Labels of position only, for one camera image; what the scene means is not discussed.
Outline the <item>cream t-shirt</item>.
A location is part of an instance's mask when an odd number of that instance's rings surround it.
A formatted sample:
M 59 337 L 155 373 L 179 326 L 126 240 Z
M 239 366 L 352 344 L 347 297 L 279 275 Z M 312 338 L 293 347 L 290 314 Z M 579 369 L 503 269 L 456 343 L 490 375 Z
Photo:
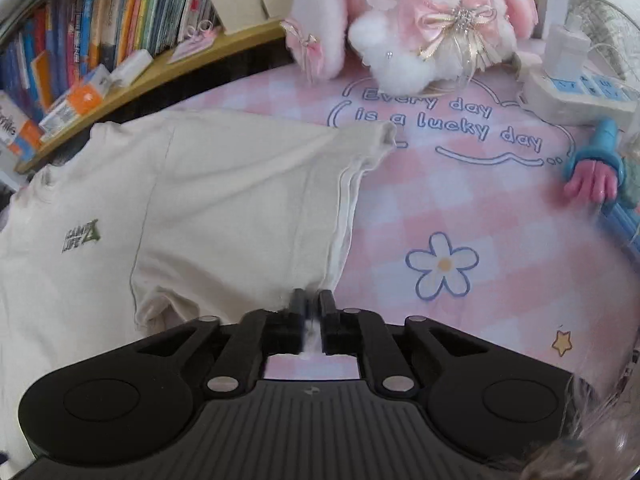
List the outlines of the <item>cream t-shirt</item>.
M 2 477 L 34 458 L 17 409 L 43 375 L 168 321 L 235 323 L 334 288 L 360 180 L 395 136 L 389 122 L 168 110 L 96 125 L 42 168 L 1 232 Z

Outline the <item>pink checkered desk mat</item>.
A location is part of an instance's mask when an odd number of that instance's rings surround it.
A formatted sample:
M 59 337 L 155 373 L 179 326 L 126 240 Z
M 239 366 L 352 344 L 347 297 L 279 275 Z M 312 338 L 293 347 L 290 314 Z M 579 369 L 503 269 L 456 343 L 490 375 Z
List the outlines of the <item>pink checkered desk mat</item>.
M 392 98 L 349 61 L 326 84 L 289 65 L 182 107 L 393 122 L 396 150 L 360 186 L 337 304 L 434 318 L 603 389 L 636 339 L 638 275 L 596 212 L 564 198 L 565 159 L 587 133 L 524 112 L 517 93 L 498 67 L 455 96 Z

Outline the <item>wooden bookshelf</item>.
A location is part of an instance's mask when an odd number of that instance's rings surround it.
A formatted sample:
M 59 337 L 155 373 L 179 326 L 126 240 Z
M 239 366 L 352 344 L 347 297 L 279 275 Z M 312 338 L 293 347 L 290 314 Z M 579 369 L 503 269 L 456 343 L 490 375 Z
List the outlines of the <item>wooden bookshelf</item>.
M 47 142 L 41 140 L 40 150 L 32 160 L 21 162 L 14 155 L 17 160 L 16 170 L 21 173 L 31 170 L 81 130 L 145 93 L 211 62 L 279 39 L 282 35 L 279 26 L 280 16 L 277 11 L 271 9 L 271 3 L 273 0 L 262 0 L 262 6 L 267 15 L 265 24 L 232 35 L 227 35 L 221 25 L 209 27 L 199 34 L 192 35 L 177 47 L 157 56 L 152 55 L 153 62 L 150 67 L 130 87 L 119 88 L 112 84 L 110 92 L 107 93 L 101 105 L 86 116 L 76 119 L 53 139 Z

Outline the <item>small white box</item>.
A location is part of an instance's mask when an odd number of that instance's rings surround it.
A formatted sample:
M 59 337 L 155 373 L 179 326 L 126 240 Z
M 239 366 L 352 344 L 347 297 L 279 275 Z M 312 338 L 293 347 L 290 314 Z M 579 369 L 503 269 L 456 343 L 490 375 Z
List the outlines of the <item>small white box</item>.
M 148 50 L 135 50 L 111 72 L 112 84 L 119 88 L 130 87 L 152 64 Z

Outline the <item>blue pink toy hand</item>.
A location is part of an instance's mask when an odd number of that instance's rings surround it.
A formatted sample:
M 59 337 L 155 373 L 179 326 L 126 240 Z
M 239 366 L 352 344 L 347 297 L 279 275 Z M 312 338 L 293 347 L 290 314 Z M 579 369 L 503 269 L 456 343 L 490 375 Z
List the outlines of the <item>blue pink toy hand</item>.
M 596 206 L 605 229 L 639 264 L 639 135 L 618 146 L 619 132 L 614 119 L 598 121 L 589 142 L 565 165 L 564 193 Z

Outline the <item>flat white orange box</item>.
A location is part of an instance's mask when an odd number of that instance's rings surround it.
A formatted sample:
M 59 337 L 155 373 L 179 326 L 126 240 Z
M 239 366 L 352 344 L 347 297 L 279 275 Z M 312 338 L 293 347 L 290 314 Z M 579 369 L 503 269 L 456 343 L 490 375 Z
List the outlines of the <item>flat white orange box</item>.
M 76 119 L 86 116 L 105 100 L 112 86 L 108 69 L 100 64 L 58 98 L 39 123 L 41 140 L 47 142 Z

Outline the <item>white orange usmile box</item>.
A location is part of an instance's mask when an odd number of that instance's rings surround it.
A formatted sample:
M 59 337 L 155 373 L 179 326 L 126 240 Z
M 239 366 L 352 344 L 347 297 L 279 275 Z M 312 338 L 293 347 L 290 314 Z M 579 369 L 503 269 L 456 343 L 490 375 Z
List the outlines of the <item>white orange usmile box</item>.
M 0 91 L 1 143 L 21 162 L 29 162 L 40 150 L 42 131 L 3 90 Z

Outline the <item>pink white bunny plush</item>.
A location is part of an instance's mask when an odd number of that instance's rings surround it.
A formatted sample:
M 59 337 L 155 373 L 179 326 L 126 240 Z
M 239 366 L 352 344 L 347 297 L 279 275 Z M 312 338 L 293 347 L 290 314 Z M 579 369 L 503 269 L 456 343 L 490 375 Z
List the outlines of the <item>pink white bunny plush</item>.
M 510 60 L 538 22 L 534 0 L 293 0 L 286 45 L 311 81 L 354 50 L 389 96 L 434 96 Z

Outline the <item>white power strip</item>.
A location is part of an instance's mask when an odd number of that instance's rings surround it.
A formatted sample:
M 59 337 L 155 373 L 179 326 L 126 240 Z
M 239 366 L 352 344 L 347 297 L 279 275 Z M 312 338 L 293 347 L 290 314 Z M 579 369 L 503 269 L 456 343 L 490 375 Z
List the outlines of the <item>white power strip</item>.
M 588 64 L 590 39 L 577 28 L 551 27 L 541 61 L 526 68 L 518 102 L 559 126 L 611 118 L 626 133 L 639 125 L 639 89 Z

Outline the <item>row of colourful books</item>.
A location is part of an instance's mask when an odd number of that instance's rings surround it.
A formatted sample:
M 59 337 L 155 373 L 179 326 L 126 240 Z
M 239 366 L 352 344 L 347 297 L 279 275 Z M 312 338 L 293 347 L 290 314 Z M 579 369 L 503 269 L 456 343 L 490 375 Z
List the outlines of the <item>row of colourful books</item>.
M 96 66 L 157 56 L 221 23 L 212 0 L 1 0 L 1 88 L 39 122 Z

